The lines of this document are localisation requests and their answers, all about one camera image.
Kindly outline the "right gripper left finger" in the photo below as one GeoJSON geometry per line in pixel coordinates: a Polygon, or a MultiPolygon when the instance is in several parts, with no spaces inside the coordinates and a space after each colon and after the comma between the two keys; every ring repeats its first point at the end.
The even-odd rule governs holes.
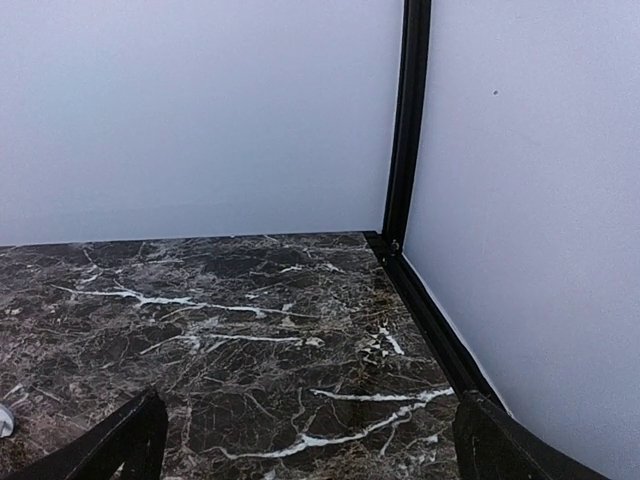
{"type": "Polygon", "coordinates": [[[158,479],[168,433],[165,402],[148,388],[61,449],[7,476],[20,479],[158,479]]]}

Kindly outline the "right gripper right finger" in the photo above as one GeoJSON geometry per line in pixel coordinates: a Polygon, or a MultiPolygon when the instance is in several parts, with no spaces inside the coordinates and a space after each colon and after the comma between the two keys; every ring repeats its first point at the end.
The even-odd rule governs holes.
{"type": "Polygon", "coordinates": [[[453,434],[462,479],[604,477],[543,442],[476,391],[467,391],[461,397],[453,434]]]}

